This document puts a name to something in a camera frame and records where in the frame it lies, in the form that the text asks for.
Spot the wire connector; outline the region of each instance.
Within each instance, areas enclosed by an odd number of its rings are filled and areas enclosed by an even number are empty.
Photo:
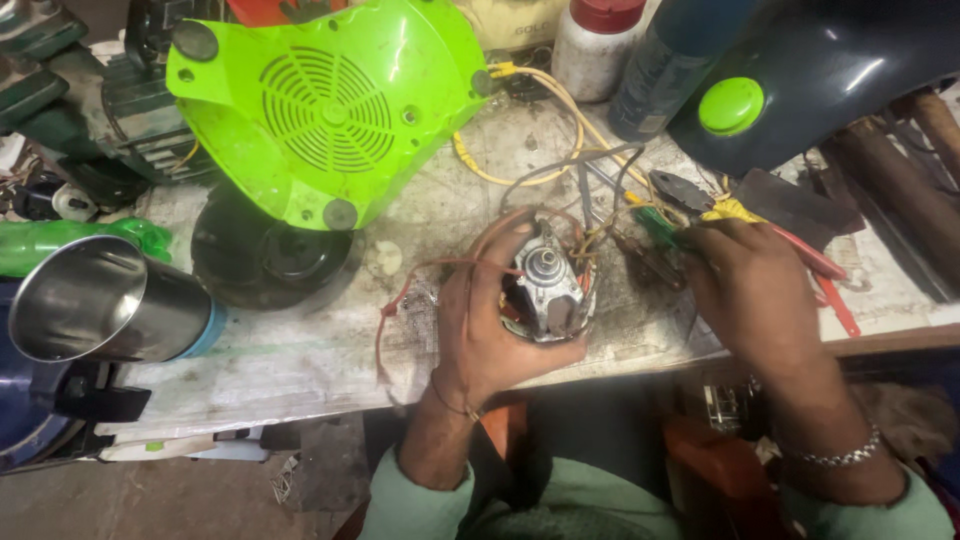
[[[516,66],[511,61],[502,61],[501,63],[495,63],[489,65],[490,76],[494,79],[502,79],[504,77],[510,77],[516,73]]]

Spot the dirty white table surface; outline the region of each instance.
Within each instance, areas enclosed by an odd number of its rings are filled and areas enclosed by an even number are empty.
[[[948,101],[956,106],[953,98]],[[500,94],[463,129],[464,141],[485,170],[517,178],[566,156],[574,131],[572,117],[562,107],[555,101],[520,104]],[[606,127],[605,112],[604,106],[585,110],[599,129]],[[652,141],[639,163],[718,193],[707,180],[712,176],[701,175],[668,136]],[[611,160],[601,166],[616,171]],[[804,161],[797,156],[774,172],[796,182],[803,169]],[[591,185],[594,207],[609,211],[612,191],[593,178]],[[641,188],[629,177],[625,185]],[[383,362],[393,380],[390,387],[376,380],[373,337],[379,310],[418,261],[463,253],[495,218],[503,190],[470,172],[447,143],[366,228],[371,246],[375,240],[391,240],[401,248],[399,273],[383,276],[376,268],[375,250],[369,248],[367,263],[352,285],[326,308],[232,310],[223,336],[205,356],[130,366],[119,383],[150,389],[153,396],[139,421],[104,424],[98,433],[117,435],[116,444],[124,444],[389,406],[391,395],[400,403],[417,401],[438,362],[435,301],[441,269],[420,271],[399,315],[388,319]],[[156,187],[136,209],[170,229],[174,264],[186,271],[191,269],[190,236],[206,194],[207,188],[195,185]],[[570,173],[514,195],[514,203],[545,202],[555,208],[579,199]],[[577,203],[570,211],[580,216],[580,208]],[[937,307],[904,275],[869,226],[835,238],[826,252],[850,273],[839,290],[864,335],[927,327],[931,320],[951,322],[949,313],[944,315],[950,308]],[[662,370],[723,354],[697,318],[688,290],[675,294],[655,282],[634,282],[611,241],[604,243],[599,262],[604,281],[587,359],[530,385]],[[846,337],[827,309],[821,310],[821,330],[826,340]]]

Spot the green plastic bottle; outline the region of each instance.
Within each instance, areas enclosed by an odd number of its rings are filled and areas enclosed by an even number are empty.
[[[80,223],[66,219],[0,221],[0,275],[22,278],[59,247],[94,234],[126,238],[150,257],[163,262],[171,260],[167,248],[173,236],[140,217],[125,217],[113,223]]]

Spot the bracelet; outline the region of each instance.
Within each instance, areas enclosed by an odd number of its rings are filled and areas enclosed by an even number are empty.
[[[843,455],[822,457],[819,455],[792,451],[784,447],[781,447],[781,449],[783,450],[784,454],[789,455],[794,459],[799,459],[800,461],[817,465],[819,467],[826,467],[828,469],[836,467],[849,467],[851,465],[856,465],[857,463],[863,463],[867,459],[870,459],[874,456],[876,449],[880,447],[880,430],[876,427],[876,425],[871,425],[871,428],[873,431],[870,433],[870,440],[867,441],[867,444]]]
[[[437,395],[437,399],[440,400],[440,403],[444,404],[444,406],[445,406],[446,408],[450,409],[451,412],[455,412],[455,413],[457,413],[457,414],[463,414],[464,416],[468,417],[468,418],[469,418],[470,420],[472,420],[473,422],[479,422],[479,421],[480,421],[480,415],[477,414],[477,411],[475,411],[475,410],[469,410],[469,409],[468,409],[468,410],[457,410],[457,409],[453,408],[452,406],[450,406],[449,403],[446,402],[446,400],[444,399],[444,396],[441,396],[441,395],[440,395],[440,390],[437,388],[437,384],[434,382],[433,376],[434,376],[434,374],[436,374],[436,373],[437,373],[437,370],[433,370],[433,371],[430,372],[430,387],[433,388],[433,393]]]

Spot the black wire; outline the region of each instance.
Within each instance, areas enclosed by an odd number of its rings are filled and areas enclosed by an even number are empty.
[[[628,142],[627,144],[621,144],[620,146],[611,148],[610,150],[607,150],[605,152],[595,152],[592,150],[588,150],[583,152],[580,157],[574,158],[573,160],[557,161],[556,163],[551,163],[549,165],[546,165],[545,167],[541,167],[539,169],[530,171],[529,173],[516,179],[516,182],[511,184],[511,186],[508,187],[507,190],[503,192],[503,197],[500,199],[500,213],[506,213],[507,197],[509,197],[510,194],[514,192],[514,189],[517,189],[521,184],[537,176],[538,174],[542,174],[547,171],[552,171],[553,169],[566,167],[568,165],[578,165],[580,163],[586,163],[587,161],[600,160],[601,158],[607,158],[609,156],[613,156],[614,154],[619,154],[621,152],[625,152],[627,150],[633,150],[635,148],[637,149],[637,153],[634,154],[632,157],[630,157],[629,160],[627,160],[627,165],[623,168],[623,170],[620,171],[620,178],[622,179],[623,173],[626,171],[626,169],[631,164],[633,164],[636,158],[639,157],[640,153],[643,152],[642,142]]]
[[[616,175],[616,187],[613,188],[613,220],[611,224],[616,223],[616,207],[617,203],[620,202],[620,189],[623,189],[623,177],[627,174],[627,171],[630,170],[631,165],[634,164],[637,158],[640,157],[640,154],[643,154],[643,143],[641,142],[639,146],[636,147],[636,152],[620,167],[620,173]]]

